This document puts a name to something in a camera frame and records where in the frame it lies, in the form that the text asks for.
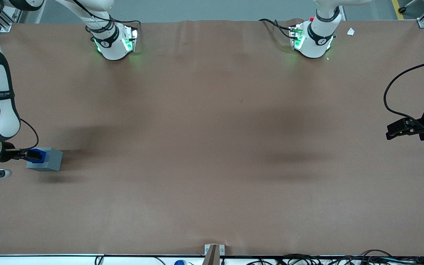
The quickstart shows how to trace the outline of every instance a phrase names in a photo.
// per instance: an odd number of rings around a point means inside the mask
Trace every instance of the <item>cable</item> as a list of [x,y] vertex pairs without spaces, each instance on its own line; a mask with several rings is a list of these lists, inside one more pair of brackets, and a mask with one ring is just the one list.
[[130,22],[137,22],[138,24],[141,24],[141,22],[139,20],[129,20],[129,21],[121,21],[121,20],[115,20],[114,18],[110,18],[109,20],[102,18],[102,17],[98,17],[97,15],[94,15],[93,13],[91,13],[86,7],[84,7],[84,5],[81,5],[81,3],[78,2],[78,0],[73,0],[73,2],[75,4],[77,4],[79,7],[81,7],[82,10],[84,10],[86,13],[88,13],[91,17],[95,17],[98,18],[100,20],[104,20],[104,21],[112,21],[112,22],[119,22],[119,23],[130,23]]
[[277,20],[271,21],[271,20],[268,20],[267,18],[262,18],[262,19],[260,19],[260,20],[258,20],[258,21],[269,22],[269,23],[271,23],[272,25],[274,25],[275,27],[279,27],[279,28],[281,28],[281,29],[289,30],[289,28],[286,28],[286,27],[284,27],[284,26],[279,25],[279,24],[277,23]]
[[153,258],[156,258],[157,260],[159,260],[161,263],[163,263],[163,265],[166,265],[166,263],[163,261],[163,260],[161,260],[160,258],[158,258],[158,257],[153,257]]
[[279,25],[278,20],[274,20],[274,22],[272,22],[271,20],[268,20],[267,18],[262,18],[262,19],[260,19],[259,21],[262,21],[262,22],[269,22],[269,23],[271,23],[274,27],[277,27],[277,28],[281,31],[281,33],[282,33],[284,36],[288,37],[289,39],[293,39],[293,40],[296,40],[296,39],[297,39],[297,37],[292,37],[292,36],[287,35],[287,34],[283,31],[283,29],[285,29],[285,30],[289,30],[289,28],[288,28],[288,27],[286,28],[286,27],[284,27],[284,26]]
[[104,260],[104,256],[97,256],[97,257],[94,259],[94,265],[101,265],[103,260]]
[[400,115],[400,116],[403,116],[403,117],[406,117],[406,118],[408,118],[408,119],[411,119],[414,123],[416,123],[418,126],[420,126],[420,127],[422,127],[423,129],[424,129],[424,125],[423,124],[421,124],[419,121],[417,121],[416,119],[414,119],[412,116],[409,116],[409,115],[407,115],[407,114],[405,114],[405,113],[402,113],[402,112],[398,112],[398,111],[395,111],[395,110],[393,110],[393,109],[391,109],[390,107],[389,107],[389,105],[387,104],[387,92],[389,92],[389,89],[390,89],[390,87],[392,86],[392,84],[399,78],[399,77],[401,77],[402,75],[404,75],[404,74],[407,74],[407,72],[410,72],[410,71],[413,71],[413,70],[415,70],[415,69],[418,69],[418,68],[421,68],[421,67],[424,67],[424,64],[421,64],[421,65],[417,65],[417,66],[414,66],[414,67],[411,67],[411,68],[409,68],[409,69],[407,69],[407,70],[405,70],[405,71],[403,71],[403,72],[401,72],[400,74],[398,74],[396,77],[394,77],[394,79],[392,79],[392,81],[390,81],[390,83],[389,83],[389,85],[387,86],[387,88],[385,89],[385,92],[384,92],[384,106],[385,106],[385,108],[388,110],[388,111],[390,111],[390,112],[392,112],[392,113],[394,113],[394,114],[397,114],[397,115]]
[[269,262],[269,261],[266,261],[266,260],[257,260],[257,261],[254,261],[254,262],[250,262],[250,263],[248,263],[247,265],[256,265],[256,264],[261,264],[261,265],[264,265],[264,264],[267,264],[267,265],[274,265],[273,263],[271,263],[271,262]]
[[32,129],[32,131],[34,132],[34,134],[35,134],[35,138],[37,138],[37,142],[35,142],[35,144],[32,146],[32,147],[29,147],[29,148],[26,148],[26,149],[32,149],[32,148],[34,148],[34,147],[36,147],[37,145],[39,145],[39,134],[37,134],[37,131],[34,129],[34,127],[32,127],[32,125],[30,125],[27,121],[25,121],[24,119],[21,119],[21,118],[19,118],[20,120],[21,120],[21,122],[23,122],[23,123],[25,123],[25,124],[27,124],[27,126],[29,126],[31,129]]

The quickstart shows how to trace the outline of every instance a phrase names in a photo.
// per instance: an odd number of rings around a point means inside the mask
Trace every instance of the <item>yellow floor stripe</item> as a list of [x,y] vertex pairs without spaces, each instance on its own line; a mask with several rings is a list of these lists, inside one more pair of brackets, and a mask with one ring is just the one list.
[[399,13],[399,8],[400,8],[399,1],[392,0],[392,5],[393,5],[393,8],[395,9],[395,15],[397,15],[397,19],[403,20],[404,19],[403,15]]

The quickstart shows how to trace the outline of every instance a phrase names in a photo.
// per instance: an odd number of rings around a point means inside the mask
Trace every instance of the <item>brown paper sheet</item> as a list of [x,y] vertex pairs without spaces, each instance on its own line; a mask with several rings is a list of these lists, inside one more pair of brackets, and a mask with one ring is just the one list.
[[[20,116],[64,160],[2,166],[0,254],[424,255],[424,142],[387,141],[382,103],[424,62],[416,22],[342,22],[320,59],[262,22],[187,21],[112,62],[83,28],[1,35]],[[421,116],[424,68],[388,99]]]

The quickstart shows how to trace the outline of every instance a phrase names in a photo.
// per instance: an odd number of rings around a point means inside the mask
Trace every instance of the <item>gray block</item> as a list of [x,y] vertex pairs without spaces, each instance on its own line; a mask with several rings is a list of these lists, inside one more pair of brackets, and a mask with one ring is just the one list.
[[55,172],[60,171],[62,164],[63,152],[52,147],[35,148],[40,151],[46,152],[44,163],[27,162],[27,168],[41,172]]

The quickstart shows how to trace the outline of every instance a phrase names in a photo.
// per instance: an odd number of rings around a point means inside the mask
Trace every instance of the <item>floor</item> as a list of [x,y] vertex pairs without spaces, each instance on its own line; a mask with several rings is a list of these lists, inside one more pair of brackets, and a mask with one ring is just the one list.
[[[399,0],[403,6],[410,0]],[[369,5],[345,7],[347,20],[397,20],[391,0],[373,0]],[[405,19],[415,19],[424,12],[421,1],[411,5],[404,14]],[[289,20],[315,15],[315,4],[311,0],[116,0],[112,17],[118,20],[140,20],[142,22],[179,22],[183,20],[259,20],[270,18]],[[34,22],[36,15],[29,16]],[[78,17],[54,0],[46,2],[40,23],[81,23]]]

